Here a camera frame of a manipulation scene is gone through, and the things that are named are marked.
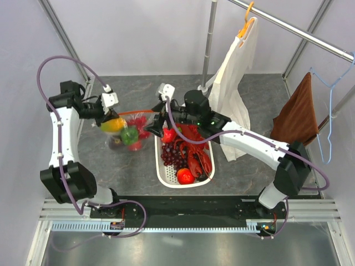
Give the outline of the red apple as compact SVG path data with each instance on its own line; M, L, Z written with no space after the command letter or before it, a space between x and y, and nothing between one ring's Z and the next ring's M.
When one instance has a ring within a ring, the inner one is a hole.
M128 122L127 122L128 126L136 127L136 129L138 131L138 141L128 146L128 149L130 151L141 150L144 140L150 136L150 132L147 132L144 130L144 127L147 122L148 122L148 119L144 115L137 116L135 118L128 120Z

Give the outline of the yellow green mango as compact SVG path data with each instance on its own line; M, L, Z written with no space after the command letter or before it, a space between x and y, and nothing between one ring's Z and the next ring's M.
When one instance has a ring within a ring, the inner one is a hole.
M115 133L126 127L125 119L119 117L101 123L100 129L104 132Z

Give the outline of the clear zip top bag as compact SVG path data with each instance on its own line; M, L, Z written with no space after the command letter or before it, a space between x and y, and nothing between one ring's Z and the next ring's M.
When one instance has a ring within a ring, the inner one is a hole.
M102 132L106 133L106 144L111 150L127 149L139 151L143 142L150 137L145 126L154 116L151 110L128 111L118 114L100 125Z

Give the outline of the dark red onion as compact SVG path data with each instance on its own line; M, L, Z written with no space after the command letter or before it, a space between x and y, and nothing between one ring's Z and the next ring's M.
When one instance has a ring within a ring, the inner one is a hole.
M110 137L107 140L107 145L111 150L116 150L122 145L122 141L120 138Z

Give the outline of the green bell pepper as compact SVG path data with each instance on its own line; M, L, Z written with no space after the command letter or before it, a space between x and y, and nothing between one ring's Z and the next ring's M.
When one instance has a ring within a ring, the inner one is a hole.
M128 126L121 130L120 137L124 145L130 146L139 140L139 133L136 127Z

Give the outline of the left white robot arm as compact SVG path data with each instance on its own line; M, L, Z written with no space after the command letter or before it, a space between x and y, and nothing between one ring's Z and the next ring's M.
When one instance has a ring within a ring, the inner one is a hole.
M40 180L59 204L87 201L103 205L103 212L115 218L121 214L122 205L114 200L113 190L99 186L94 175L81 164L78 131L83 119L102 124L116 118L113 108L118 97L108 85L93 103L84 100L84 93L84 86L70 80L60 84L60 94L48 99L53 144L49 166L40 172Z

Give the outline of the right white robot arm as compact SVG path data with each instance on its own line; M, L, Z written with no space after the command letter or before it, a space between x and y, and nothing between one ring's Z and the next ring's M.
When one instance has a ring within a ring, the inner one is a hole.
M158 93L160 102L153 107L153 121L146 131L163 137L163 126L176 128L176 124L195 125L203 142L213 141L241 150L275 170L274 180L266 186L254 204L255 214L267 218L276 205L289 196L299 194L311 168L303 143L291 144L271 140L232 121L229 117L213 111L206 96L199 90L184 95L184 105L172 99L174 91L163 89Z

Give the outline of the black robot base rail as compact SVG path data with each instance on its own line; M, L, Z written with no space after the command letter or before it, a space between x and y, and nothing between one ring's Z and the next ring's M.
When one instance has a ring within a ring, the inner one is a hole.
M121 205L92 209L91 218L123 218L127 227L223 228L244 227L248 220L281 221L286 205L270 211L255 196L118 196Z

